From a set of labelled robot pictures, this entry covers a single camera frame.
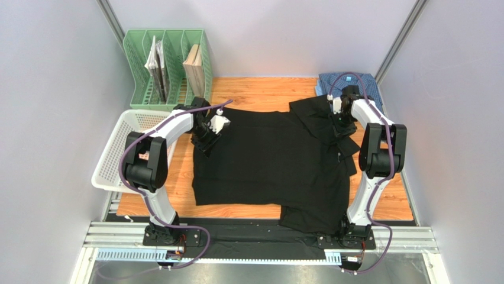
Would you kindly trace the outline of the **black long sleeve shirt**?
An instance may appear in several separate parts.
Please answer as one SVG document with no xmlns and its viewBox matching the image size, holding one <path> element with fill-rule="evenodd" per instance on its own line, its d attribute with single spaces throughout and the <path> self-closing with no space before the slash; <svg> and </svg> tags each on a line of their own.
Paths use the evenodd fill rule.
<svg viewBox="0 0 504 284">
<path fill-rule="evenodd" d="M 336 233 L 360 148 L 335 137 L 331 114 L 323 96 L 290 102 L 287 112 L 225 108 L 231 123 L 210 155 L 193 153 L 196 204 L 276 204 L 284 227 Z"/>
</svg>

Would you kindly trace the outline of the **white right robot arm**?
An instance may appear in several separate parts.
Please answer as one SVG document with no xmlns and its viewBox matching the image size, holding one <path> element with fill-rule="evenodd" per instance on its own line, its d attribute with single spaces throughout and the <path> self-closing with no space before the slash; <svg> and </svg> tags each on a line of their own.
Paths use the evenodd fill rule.
<svg viewBox="0 0 504 284">
<path fill-rule="evenodd" d="M 337 133 L 347 133 L 355 122 L 364 129 L 358 155 L 360 183 L 338 232 L 340 242 L 349 247 L 371 235 L 380 196 L 405 164 L 407 128 L 386 118 L 373 100 L 359 93 L 356 85 L 345 87 L 339 96 L 329 94 L 327 100 L 332 105 L 331 118 Z"/>
</svg>

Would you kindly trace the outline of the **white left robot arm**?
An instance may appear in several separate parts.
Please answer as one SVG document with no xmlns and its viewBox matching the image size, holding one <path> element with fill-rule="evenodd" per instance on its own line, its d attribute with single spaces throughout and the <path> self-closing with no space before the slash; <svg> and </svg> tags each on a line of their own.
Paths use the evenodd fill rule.
<svg viewBox="0 0 504 284">
<path fill-rule="evenodd" d="M 155 126 L 127 135 L 119 160 L 119 177 L 139 194 L 150 215 L 146 233 L 176 240 L 182 230 L 164 184 L 169 173 L 167 150 L 183 134 L 191 135 L 194 147 L 208 157 L 230 121 L 223 115 L 225 104 L 211 105 L 197 97 L 189 105 L 179 104 Z"/>
</svg>

